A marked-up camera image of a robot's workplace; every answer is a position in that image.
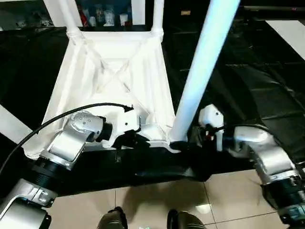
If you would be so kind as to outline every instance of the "beige floor tile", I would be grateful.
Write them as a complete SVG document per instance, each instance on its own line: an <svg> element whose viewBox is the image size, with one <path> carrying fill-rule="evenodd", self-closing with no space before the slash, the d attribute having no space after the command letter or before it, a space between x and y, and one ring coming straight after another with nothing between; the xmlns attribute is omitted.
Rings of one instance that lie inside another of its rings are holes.
<svg viewBox="0 0 305 229"><path fill-rule="evenodd" d="M115 189L57 198L47 209L50 229L95 229L102 215L115 206Z"/></svg>
<svg viewBox="0 0 305 229"><path fill-rule="evenodd" d="M217 229L216 224L214 224L214 223L206 225L205 227L206 227L206 229Z"/></svg>
<svg viewBox="0 0 305 229"><path fill-rule="evenodd" d="M181 180L116 191L116 205L126 214L129 228L165 229L170 209L185 210L203 223L214 223L203 183Z"/></svg>
<svg viewBox="0 0 305 229"><path fill-rule="evenodd" d="M287 229L277 213L217 223L218 229Z"/></svg>
<svg viewBox="0 0 305 229"><path fill-rule="evenodd" d="M274 212L255 170L212 175L205 187L216 222Z"/></svg>

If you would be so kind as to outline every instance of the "black cable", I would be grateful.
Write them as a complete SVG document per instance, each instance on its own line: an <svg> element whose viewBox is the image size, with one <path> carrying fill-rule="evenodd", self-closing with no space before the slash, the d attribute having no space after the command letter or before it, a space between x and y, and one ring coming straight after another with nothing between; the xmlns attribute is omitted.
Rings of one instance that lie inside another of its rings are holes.
<svg viewBox="0 0 305 229"><path fill-rule="evenodd" d="M238 126L255 127L255 128L258 128L258 129L261 129L261 130L265 130L266 132L272 134L270 132L270 130L267 127L263 126L263 125L259 125L259 124L242 124L242 123L240 123L240 124L231 124L231 125L223 125L221 127L215 127L215 128L212 128L211 131L216 133L216 132L218 132L220 130L233 129L233 128L238 127Z"/></svg>
<svg viewBox="0 0 305 229"><path fill-rule="evenodd" d="M3 165L1 166L0 168L0 176L7 164L7 162L9 161L9 159L11 158L11 156L16 152L16 150L23 146L24 143L26 143L31 137L33 137L35 134L37 134L40 130L42 130L43 128L45 128L46 126L50 125L51 123L55 122L56 120L60 119L60 118L63 118L67 115L70 115L72 113L75 113L77 111L81 111L83 109L87 109L87 108L90 108L90 107L95 107L95 106L118 106L118 107L122 107L124 108L125 112L127 111L130 111L132 110L133 108L132 107L129 107L129 106L125 106L125 105L122 105L122 104L115 104L115 103L99 103L99 104L90 104L90 105L85 105L85 106L81 106L81 107L78 107L78 108L75 108L75 109L72 109L70 111L67 111L65 113L62 113L52 119L50 119L49 121L45 122L44 124L42 124L41 126L39 126L37 129L33 130L31 133L29 133L24 139L22 139L18 145L16 145L16 147L10 152L10 154L8 155L8 157L5 159Z"/></svg>
<svg viewBox="0 0 305 229"><path fill-rule="evenodd" d="M285 145L283 144L283 142L276 136L274 135L266 126L260 125L260 124L227 124L227 125L223 125L221 127L215 127L215 128L211 128L211 129L207 129L208 131L211 131L212 133L216 133L220 130L225 130L225 129L233 129L235 127L238 126L248 126L248 127L255 127L261 130L264 130L266 132L268 132L269 134L271 134L273 136L273 138L275 139L275 141L281 146L284 147Z"/></svg>

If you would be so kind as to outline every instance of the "white panel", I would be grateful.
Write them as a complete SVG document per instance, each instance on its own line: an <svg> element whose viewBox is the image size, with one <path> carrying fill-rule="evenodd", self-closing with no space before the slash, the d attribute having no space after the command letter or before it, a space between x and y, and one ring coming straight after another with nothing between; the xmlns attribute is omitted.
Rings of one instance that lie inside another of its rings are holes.
<svg viewBox="0 0 305 229"><path fill-rule="evenodd" d="M267 23L305 60L305 26L301 22L267 21Z"/></svg>
<svg viewBox="0 0 305 229"><path fill-rule="evenodd" d="M132 0L132 24L145 25L145 0Z"/></svg>

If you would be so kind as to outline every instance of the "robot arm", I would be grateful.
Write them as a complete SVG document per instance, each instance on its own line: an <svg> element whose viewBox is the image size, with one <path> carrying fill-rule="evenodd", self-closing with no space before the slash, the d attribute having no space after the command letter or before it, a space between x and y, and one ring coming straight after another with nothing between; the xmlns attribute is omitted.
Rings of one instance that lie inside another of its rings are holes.
<svg viewBox="0 0 305 229"><path fill-rule="evenodd" d="M72 114L0 205L0 228L49 228L51 217L41 208L52 206L86 143L102 142L109 147L117 137L139 128L134 110L119 114L111 123L87 111Z"/></svg>
<svg viewBox="0 0 305 229"><path fill-rule="evenodd" d="M234 155L247 157L262 181L263 196L277 210L281 221L291 226L305 222L303 171L267 131L238 126L234 131Z"/></svg>

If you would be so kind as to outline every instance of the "white pole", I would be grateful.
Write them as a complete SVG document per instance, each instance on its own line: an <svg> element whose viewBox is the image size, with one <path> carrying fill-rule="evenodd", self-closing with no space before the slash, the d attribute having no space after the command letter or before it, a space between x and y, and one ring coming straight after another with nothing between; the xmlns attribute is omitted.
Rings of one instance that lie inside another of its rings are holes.
<svg viewBox="0 0 305 229"><path fill-rule="evenodd" d="M211 0L169 140L185 141L240 0Z"/></svg>
<svg viewBox="0 0 305 229"><path fill-rule="evenodd" d="M72 38L82 37L82 33L79 30L79 28L76 26L76 23L72 16L67 0L58 0L58 3L66 23L68 36Z"/></svg>
<svg viewBox="0 0 305 229"><path fill-rule="evenodd" d="M12 115L7 109L0 105L0 133L18 144L25 136L32 132L23 122ZM38 135L34 135L22 148L30 158L35 158L39 153L41 141Z"/></svg>
<svg viewBox="0 0 305 229"><path fill-rule="evenodd" d="M154 0L152 32L159 34L163 39L163 9L164 0Z"/></svg>

